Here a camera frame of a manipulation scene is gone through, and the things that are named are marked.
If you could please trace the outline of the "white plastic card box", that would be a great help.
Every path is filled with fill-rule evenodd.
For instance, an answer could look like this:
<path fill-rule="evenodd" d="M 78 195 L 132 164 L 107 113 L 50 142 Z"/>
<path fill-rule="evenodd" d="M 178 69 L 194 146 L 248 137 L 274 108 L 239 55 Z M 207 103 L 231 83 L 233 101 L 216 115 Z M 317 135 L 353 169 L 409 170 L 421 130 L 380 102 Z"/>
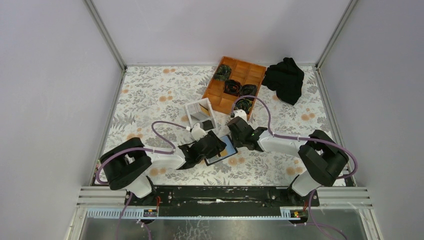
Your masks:
<path fill-rule="evenodd" d="M 186 103 L 184 110 L 191 127 L 199 124 L 205 131 L 215 130 L 217 127 L 215 113 L 208 98 Z"/>

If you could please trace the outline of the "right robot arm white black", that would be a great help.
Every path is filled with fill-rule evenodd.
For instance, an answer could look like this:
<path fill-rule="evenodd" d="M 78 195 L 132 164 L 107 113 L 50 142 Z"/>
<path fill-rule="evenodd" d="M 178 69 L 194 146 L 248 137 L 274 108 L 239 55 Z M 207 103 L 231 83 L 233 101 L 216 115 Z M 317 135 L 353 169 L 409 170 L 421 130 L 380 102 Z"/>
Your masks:
<path fill-rule="evenodd" d="M 301 205 L 312 190 L 320 186 L 331 187 L 349 161 L 346 152 L 322 130 L 315 130 L 307 137 L 278 137 L 266 127 L 252 128 L 239 116 L 231 119 L 227 126 L 236 148 L 282 153 L 301 159 L 306 170 L 292 181 L 286 193 L 287 201 L 293 206 Z"/>

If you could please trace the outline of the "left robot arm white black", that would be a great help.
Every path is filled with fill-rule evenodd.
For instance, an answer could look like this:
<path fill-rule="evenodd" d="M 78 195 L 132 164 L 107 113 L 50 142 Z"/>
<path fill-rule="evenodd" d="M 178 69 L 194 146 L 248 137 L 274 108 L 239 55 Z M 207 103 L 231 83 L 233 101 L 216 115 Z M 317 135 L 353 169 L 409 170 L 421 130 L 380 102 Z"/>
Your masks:
<path fill-rule="evenodd" d="M 139 137 L 133 137 L 100 157 L 98 170 L 104 172 L 106 180 L 102 181 L 98 174 L 96 180 L 108 185 L 112 191 L 125 189 L 133 193 L 142 205 L 148 206 L 155 200 L 155 187 L 147 175 L 151 167 L 191 169 L 202 160 L 220 156 L 226 147 L 224 140 L 212 131 L 199 140 L 176 148 L 146 146 Z"/>

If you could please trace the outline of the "black leather card holder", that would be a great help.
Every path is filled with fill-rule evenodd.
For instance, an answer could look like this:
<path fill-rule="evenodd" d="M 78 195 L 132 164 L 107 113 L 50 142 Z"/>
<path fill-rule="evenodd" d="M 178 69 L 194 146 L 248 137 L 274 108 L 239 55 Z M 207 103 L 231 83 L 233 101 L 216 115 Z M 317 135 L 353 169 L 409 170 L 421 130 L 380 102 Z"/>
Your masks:
<path fill-rule="evenodd" d="M 227 159 L 235 154 L 238 153 L 238 150 L 233 146 L 233 141 L 231 139 L 231 137 L 227 134 L 225 136 L 222 136 L 220 138 L 220 140 L 222 142 L 224 142 L 226 144 L 226 147 L 223 151 L 221 151 L 220 153 L 218 153 L 216 156 L 212 157 L 212 158 L 207 158 L 205 159 L 205 164 L 207 166 L 213 165 L 215 163 L 218 163 L 224 159 Z"/>

